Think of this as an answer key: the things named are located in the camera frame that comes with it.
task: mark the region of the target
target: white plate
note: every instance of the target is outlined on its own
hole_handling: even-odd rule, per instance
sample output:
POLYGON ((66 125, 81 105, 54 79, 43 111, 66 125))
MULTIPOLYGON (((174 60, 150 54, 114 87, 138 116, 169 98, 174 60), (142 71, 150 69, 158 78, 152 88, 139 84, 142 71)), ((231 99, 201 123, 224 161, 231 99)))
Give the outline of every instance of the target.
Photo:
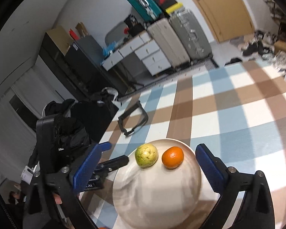
POLYGON ((133 228, 168 229, 182 223, 197 205, 201 171, 194 151, 175 139, 150 142, 159 153, 157 162, 140 168, 133 151, 128 165, 120 168, 113 183, 113 203, 119 216, 133 228), (184 152, 183 163, 168 170, 162 163, 164 151, 172 146, 184 152))

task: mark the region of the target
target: yellow-green fruit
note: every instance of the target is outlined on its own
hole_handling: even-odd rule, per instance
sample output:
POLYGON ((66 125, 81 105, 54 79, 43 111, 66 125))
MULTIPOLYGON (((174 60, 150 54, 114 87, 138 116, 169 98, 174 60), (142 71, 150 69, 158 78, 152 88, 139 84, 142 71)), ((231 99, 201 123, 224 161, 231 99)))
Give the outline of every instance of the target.
POLYGON ((149 167, 156 163, 158 150, 152 144, 143 144, 136 149, 134 155, 140 167, 149 167))

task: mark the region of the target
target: person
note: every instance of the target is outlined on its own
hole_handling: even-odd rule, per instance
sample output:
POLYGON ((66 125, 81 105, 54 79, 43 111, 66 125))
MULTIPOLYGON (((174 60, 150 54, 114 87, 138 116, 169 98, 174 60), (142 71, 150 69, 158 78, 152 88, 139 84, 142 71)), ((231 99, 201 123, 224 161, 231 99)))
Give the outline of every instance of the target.
POLYGON ((23 197, 24 194, 22 194, 21 192, 15 193, 14 191, 11 191, 8 196, 8 202, 10 204, 17 204, 23 202, 23 197))
POLYGON ((11 191, 8 196, 9 204, 6 204, 11 216, 14 218, 16 224, 22 228, 24 201, 21 193, 11 191))

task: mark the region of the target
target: red object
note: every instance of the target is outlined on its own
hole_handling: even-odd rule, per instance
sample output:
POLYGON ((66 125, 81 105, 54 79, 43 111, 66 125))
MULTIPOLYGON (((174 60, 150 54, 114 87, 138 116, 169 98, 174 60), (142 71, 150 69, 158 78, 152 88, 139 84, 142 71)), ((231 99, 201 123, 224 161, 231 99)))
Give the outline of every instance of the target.
POLYGON ((129 27, 126 27, 126 28, 124 29, 124 34, 128 34, 128 32, 129 32, 129 27))
POLYGON ((162 5, 163 3, 165 3, 166 0, 159 0, 159 3, 162 5))
POLYGON ((79 40, 80 38, 76 35, 76 33, 74 33, 74 31, 72 29, 70 29, 69 31, 70 36, 72 37, 72 39, 74 40, 79 40))

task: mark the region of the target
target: door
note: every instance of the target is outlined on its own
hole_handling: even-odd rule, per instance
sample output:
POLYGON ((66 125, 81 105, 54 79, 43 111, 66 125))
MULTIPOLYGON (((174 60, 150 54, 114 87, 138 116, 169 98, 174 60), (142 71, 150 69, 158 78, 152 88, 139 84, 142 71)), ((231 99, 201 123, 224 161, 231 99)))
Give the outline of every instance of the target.
POLYGON ((194 0, 218 42, 253 33, 242 0, 194 0))

